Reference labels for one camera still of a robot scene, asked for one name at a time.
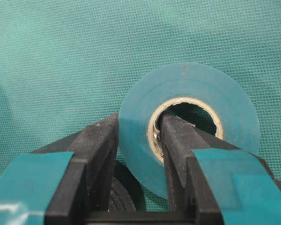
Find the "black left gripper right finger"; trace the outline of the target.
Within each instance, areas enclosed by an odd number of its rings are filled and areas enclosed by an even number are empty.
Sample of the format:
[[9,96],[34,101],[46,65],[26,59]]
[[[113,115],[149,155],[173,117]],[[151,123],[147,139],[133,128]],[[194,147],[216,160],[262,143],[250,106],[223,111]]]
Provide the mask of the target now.
[[269,225],[272,178],[265,161],[169,114],[160,121],[172,211],[197,225]]

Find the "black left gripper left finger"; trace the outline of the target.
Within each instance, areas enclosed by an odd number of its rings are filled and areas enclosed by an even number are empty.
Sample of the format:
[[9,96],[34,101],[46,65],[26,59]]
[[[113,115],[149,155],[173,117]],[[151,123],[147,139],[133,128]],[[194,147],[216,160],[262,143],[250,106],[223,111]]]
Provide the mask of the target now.
[[118,114],[34,150],[44,156],[73,152],[45,211],[46,225],[80,225],[91,211],[106,211],[118,149]]

